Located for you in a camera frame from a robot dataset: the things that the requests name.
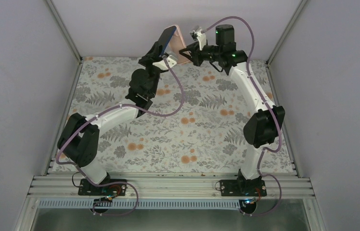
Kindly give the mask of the pink phone case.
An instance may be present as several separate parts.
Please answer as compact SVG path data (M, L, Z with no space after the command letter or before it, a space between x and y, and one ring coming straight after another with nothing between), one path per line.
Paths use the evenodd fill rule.
M172 25L165 28L172 32L170 41L168 42L166 51L168 54L173 55L177 59L177 64L186 64L190 60L180 54L180 50L186 48L186 44L178 25Z

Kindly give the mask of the blue phone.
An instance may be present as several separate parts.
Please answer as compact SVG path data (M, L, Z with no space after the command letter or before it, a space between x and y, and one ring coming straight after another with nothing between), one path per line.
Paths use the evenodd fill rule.
M169 26L163 30L162 34L157 40L158 56L162 56L165 53L165 50L176 30L176 26Z

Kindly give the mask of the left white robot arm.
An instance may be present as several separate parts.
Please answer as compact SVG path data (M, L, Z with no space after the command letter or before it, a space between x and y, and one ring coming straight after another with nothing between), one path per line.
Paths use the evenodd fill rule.
M128 94L121 102L93 115L74 113L62 131L57 143L57 157L64 154L69 158L68 164L76 167L98 195L107 193L110 188L110 176L96 158L99 137L122 123L149 113L161 73L176 64L167 60L166 47L167 42L155 42L139 59L142 68L132 73Z

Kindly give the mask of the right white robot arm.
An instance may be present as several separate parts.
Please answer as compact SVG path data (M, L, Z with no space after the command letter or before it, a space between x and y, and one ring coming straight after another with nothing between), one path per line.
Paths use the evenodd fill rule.
M279 144L277 148L272 149L271 144L275 139L281 139L285 110L282 106L276 106L266 95L252 72L247 54L236 48L232 25L215 27L215 45L208 44L205 31L200 27L196 27L190 34L194 43L179 53L195 66L200 66L204 61L211 65L217 63L215 69L225 72L237 85L251 113L243 128L243 135L252 146L252 151L245 156L236 180L238 193L248 196L263 177L260 164L265 152L276 153L281 148Z

